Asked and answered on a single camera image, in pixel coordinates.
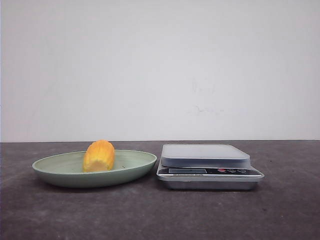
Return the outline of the silver digital kitchen scale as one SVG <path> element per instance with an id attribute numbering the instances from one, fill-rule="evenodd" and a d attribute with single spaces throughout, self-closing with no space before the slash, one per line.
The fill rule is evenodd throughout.
<path id="1" fill-rule="evenodd" d="M 157 173 L 169 189 L 252 190 L 264 174 L 230 144 L 165 144 Z"/>

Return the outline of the yellow corn cob piece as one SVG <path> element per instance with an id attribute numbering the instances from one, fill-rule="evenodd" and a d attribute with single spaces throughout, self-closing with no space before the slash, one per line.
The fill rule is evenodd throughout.
<path id="1" fill-rule="evenodd" d="M 103 172 L 113 169 L 115 162 L 115 148 L 107 140 L 93 142 L 86 150 L 82 170 L 83 172 Z"/>

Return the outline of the light green oval plate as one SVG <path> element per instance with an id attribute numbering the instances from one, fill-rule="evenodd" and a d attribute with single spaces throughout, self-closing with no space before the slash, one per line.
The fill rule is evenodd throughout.
<path id="1" fill-rule="evenodd" d="M 61 153 L 41 158 L 32 164 L 44 182 L 65 188 L 99 188 L 120 185 L 146 175 L 157 156 L 144 151 L 117 149 L 109 171 L 83 172 L 84 151 Z"/>

